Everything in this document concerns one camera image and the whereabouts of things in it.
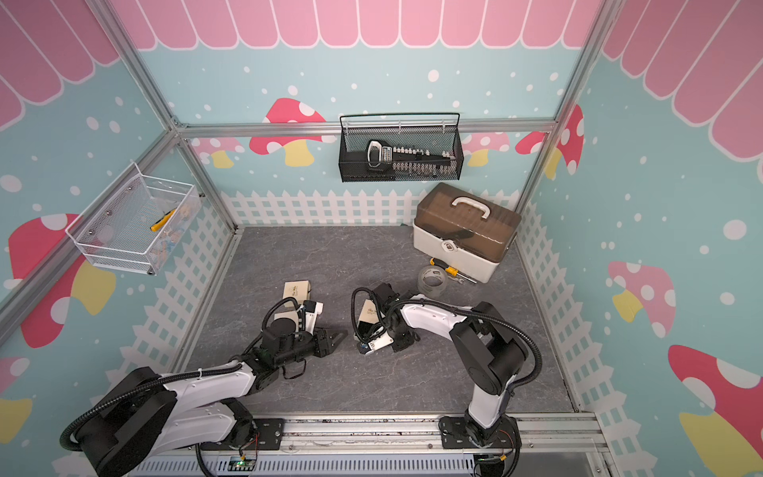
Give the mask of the cream tan-drawer jewelry box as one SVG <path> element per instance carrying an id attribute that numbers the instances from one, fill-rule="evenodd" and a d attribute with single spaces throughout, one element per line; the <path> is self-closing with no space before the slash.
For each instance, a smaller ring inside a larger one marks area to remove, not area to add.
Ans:
<path id="1" fill-rule="evenodd" d="M 286 297 L 283 300 L 282 315 L 286 318 L 298 321 L 303 302 L 295 297 Z"/>

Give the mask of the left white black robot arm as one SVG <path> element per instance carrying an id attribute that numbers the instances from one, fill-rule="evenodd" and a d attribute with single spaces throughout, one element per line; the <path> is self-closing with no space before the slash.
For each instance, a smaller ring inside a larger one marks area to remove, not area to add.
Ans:
<path id="1" fill-rule="evenodd" d="M 228 363 L 177 374 L 149 367 L 130 372 L 59 437 L 61 448 L 81 452 L 99 476 L 123 476 L 146 458 L 206 444 L 238 451 L 258 448 L 266 430 L 242 398 L 287 379 L 291 364 L 333 354 L 348 333 L 316 321 L 319 302 L 283 298 L 266 312 L 258 335 Z"/>

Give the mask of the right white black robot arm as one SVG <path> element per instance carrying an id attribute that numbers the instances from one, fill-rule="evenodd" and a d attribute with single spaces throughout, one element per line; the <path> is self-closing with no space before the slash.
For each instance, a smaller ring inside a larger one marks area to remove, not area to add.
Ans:
<path id="1" fill-rule="evenodd" d="M 478 448 L 503 435 L 512 447 L 520 447 L 517 425 L 506 417 L 506 410 L 516 389 L 540 375 L 542 352 L 492 304 L 455 306 L 423 294 L 402 295 L 383 283 L 374 289 L 356 288 L 350 313 L 363 355 L 387 347 L 401 352 L 419 340 L 421 331 L 448 340 L 474 384 L 467 411 L 450 434 Z"/>

